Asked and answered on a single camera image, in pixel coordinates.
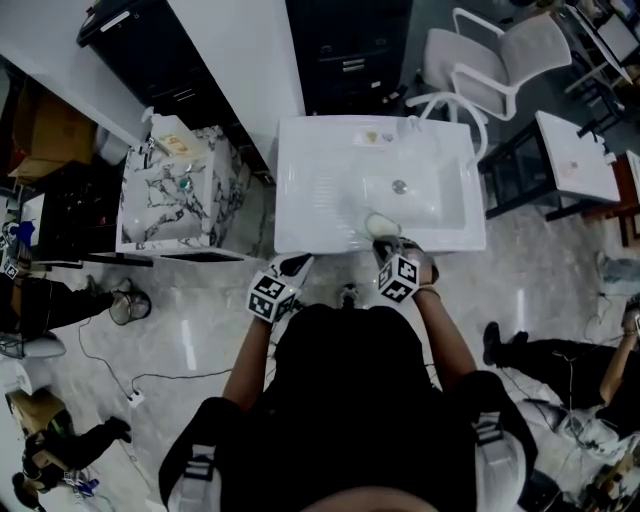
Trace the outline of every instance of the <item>drawer handle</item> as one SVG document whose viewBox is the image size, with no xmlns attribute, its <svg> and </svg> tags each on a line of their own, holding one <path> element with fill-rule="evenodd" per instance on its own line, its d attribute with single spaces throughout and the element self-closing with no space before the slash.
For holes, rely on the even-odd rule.
<svg viewBox="0 0 640 512">
<path fill-rule="evenodd" d="M 353 73 L 354 71 L 362 71 L 364 69 L 364 64 L 360 66 L 351 66 L 350 68 L 342 68 L 343 73 Z"/>
<path fill-rule="evenodd" d="M 191 98 L 191 96 L 195 96 L 196 93 L 191 93 L 189 94 L 189 96 L 183 96 L 182 98 L 178 98 L 176 101 L 182 101 L 182 100 L 186 100 L 187 98 Z"/>
<path fill-rule="evenodd" d="M 356 59 L 356 60 L 345 60 L 342 65 L 343 67 L 354 66 L 355 64 L 364 64 L 364 59 Z"/>
<path fill-rule="evenodd" d="M 184 91 L 182 91 L 182 92 L 177 92 L 177 93 L 175 93 L 175 94 L 173 95 L 173 97 L 174 97 L 174 98 L 177 98 L 178 96 L 182 96 L 183 94 L 187 94 L 188 92 L 191 92 L 191 91 L 193 91 L 193 89 L 186 89 L 186 90 L 184 90 Z"/>
</svg>

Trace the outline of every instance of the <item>drain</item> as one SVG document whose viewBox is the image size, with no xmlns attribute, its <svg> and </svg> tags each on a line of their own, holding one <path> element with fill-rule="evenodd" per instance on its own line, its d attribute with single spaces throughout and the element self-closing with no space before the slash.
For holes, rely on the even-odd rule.
<svg viewBox="0 0 640 512">
<path fill-rule="evenodd" d="M 393 188 L 393 191 L 396 194 L 405 194 L 407 192 L 407 190 L 409 189 L 409 187 L 407 187 L 407 184 L 402 181 L 402 180 L 396 180 L 391 184 L 391 187 Z"/>
</svg>

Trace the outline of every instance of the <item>bracelet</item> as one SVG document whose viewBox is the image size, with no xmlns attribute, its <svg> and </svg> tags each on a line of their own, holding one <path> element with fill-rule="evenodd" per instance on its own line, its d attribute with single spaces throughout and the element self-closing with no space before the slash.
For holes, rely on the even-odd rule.
<svg viewBox="0 0 640 512">
<path fill-rule="evenodd" d="M 420 287 L 418 287 L 418 289 L 415 291 L 415 293 L 418 293 L 418 292 L 433 293 L 436 297 L 438 297 L 440 300 L 442 300 L 442 297 L 440 297 L 440 294 L 436 291 L 435 286 L 433 286 L 432 284 L 420 285 Z"/>
</svg>

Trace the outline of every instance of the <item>marble pattern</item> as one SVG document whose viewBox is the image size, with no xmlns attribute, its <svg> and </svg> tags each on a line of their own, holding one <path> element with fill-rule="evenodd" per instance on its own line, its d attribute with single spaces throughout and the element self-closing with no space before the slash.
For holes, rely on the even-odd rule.
<svg viewBox="0 0 640 512">
<path fill-rule="evenodd" d="M 142 148 L 129 151 L 120 196 L 118 252 L 223 247 L 235 214 L 242 210 L 251 172 L 219 127 L 194 134 L 207 144 L 206 157 L 184 161 L 158 150 L 150 156 Z M 260 224 L 262 217 L 252 221 Z M 238 255 L 251 252 L 258 240 L 251 242 L 237 247 Z"/>
<path fill-rule="evenodd" d="M 601 342 L 617 334 L 626 298 L 610 297 L 609 304 L 598 292 L 625 294 L 640 285 L 603 288 L 595 268 L 596 251 L 629 256 L 614 249 L 620 246 L 616 237 L 614 221 L 585 225 L 579 217 L 571 217 L 546 223 L 536 208 L 526 206 L 487 223 L 487 250 L 437 256 L 442 276 L 438 290 L 479 366 L 484 367 L 482 332 L 491 320 L 500 322 L 504 337 L 519 329 L 528 330 L 532 339 Z M 154 308 L 146 320 L 118 327 L 104 313 L 82 328 L 87 352 L 107 359 L 130 390 L 132 379 L 141 373 L 197 375 L 230 368 L 250 322 L 244 309 L 246 290 L 263 265 L 257 260 L 215 264 L 158 260 L 153 268 L 87 264 L 83 271 L 55 269 L 52 278 L 80 288 L 85 273 L 106 286 L 129 276 L 150 295 Z M 340 286 L 354 282 L 363 303 L 373 305 L 384 300 L 374 293 L 376 270 L 369 253 L 318 258 L 302 300 L 335 305 Z M 432 361 L 417 310 L 407 304 L 403 313 L 423 341 L 425 361 Z M 282 330 L 280 326 L 274 331 L 274 343 Z M 145 401 L 131 409 L 107 368 L 82 354 L 78 326 L 56 333 L 68 353 L 50 362 L 54 389 L 66 400 L 78 430 L 85 431 L 110 414 L 133 426 L 132 446 L 114 446 L 92 466 L 101 480 L 99 492 L 118 511 L 144 510 L 145 499 L 157 491 L 157 471 L 167 450 L 202 400 L 221 394 L 226 375 L 177 381 L 142 378 L 136 387 Z M 273 364 L 269 359 L 267 371 Z M 507 374 L 520 389 L 498 372 L 514 400 L 524 398 L 523 391 L 557 400 L 546 386 L 515 370 Z M 535 426 L 532 431 L 540 448 L 537 467 L 557 478 L 563 489 L 576 492 L 599 466 L 575 444 Z M 45 496 L 45 507 L 48 500 Z"/>
</svg>

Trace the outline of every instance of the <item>marble floor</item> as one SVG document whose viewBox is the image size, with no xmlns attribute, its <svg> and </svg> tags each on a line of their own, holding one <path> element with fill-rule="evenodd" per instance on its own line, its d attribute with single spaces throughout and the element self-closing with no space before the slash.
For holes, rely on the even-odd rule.
<svg viewBox="0 0 640 512">
<path fill-rule="evenodd" d="M 613 224 L 585 225 L 578 217 L 546 223 L 538 209 L 525 207 L 487 223 L 485 251 L 438 256 L 438 289 L 478 364 L 483 366 L 482 332 L 490 320 L 500 322 L 505 335 L 524 329 L 533 339 L 580 340 L 590 319 L 586 337 L 599 341 L 617 334 L 625 298 L 611 297 L 610 305 L 598 298 L 598 292 L 605 289 L 594 258 L 598 250 L 622 255 L 617 236 Z M 85 502 L 89 507 L 140 511 L 145 500 L 157 500 L 157 470 L 164 455 L 199 404 L 221 393 L 226 375 L 198 380 L 142 377 L 135 387 L 145 400 L 132 409 L 106 366 L 85 357 L 79 334 L 87 353 L 108 360 L 128 393 L 132 379 L 143 373 L 197 375 L 228 369 L 250 321 L 244 310 L 247 287 L 263 265 L 259 260 L 157 260 L 153 268 L 87 264 L 83 270 L 52 272 L 51 278 L 75 288 L 83 286 L 88 273 L 106 286 L 130 277 L 153 300 L 149 318 L 124 327 L 103 313 L 81 330 L 74 325 L 56 331 L 68 353 L 50 362 L 53 388 L 66 401 L 77 431 L 83 432 L 110 415 L 126 419 L 133 427 L 132 445 L 114 445 L 92 466 L 92 475 L 101 481 L 103 498 Z M 335 304 L 339 287 L 347 282 L 358 284 L 365 304 L 384 300 L 373 294 L 375 273 L 376 264 L 368 253 L 318 258 L 303 300 Z M 623 294 L 635 290 L 630 286 L 605 291 Z M 603 321 L 592 318 L 603 312 Z M 415 307 L 407 306 L 404 313 L 426 342 Z M 425 343 L 425 360 L 430 357 Z M 509 371 L 509 375 L 529 395 L 552 395 L 516 371 Z M 501 377 L 514 400 L 523 398 L 508 378 Z M 534 432 L 544 446 L 540 469 L 557 477 L 565 489 L 579 488 L 595 467 L 590 466 L 589 458 L 553 434 Z M 20 461 L 15 460 L 14 465 L 18 468 Z M 75 501 L 71 495 L 62 498 L 61 493 L 44 496 L 44 506 L 63 510 L 56 505 L 59 500 Z"/>
</svg>

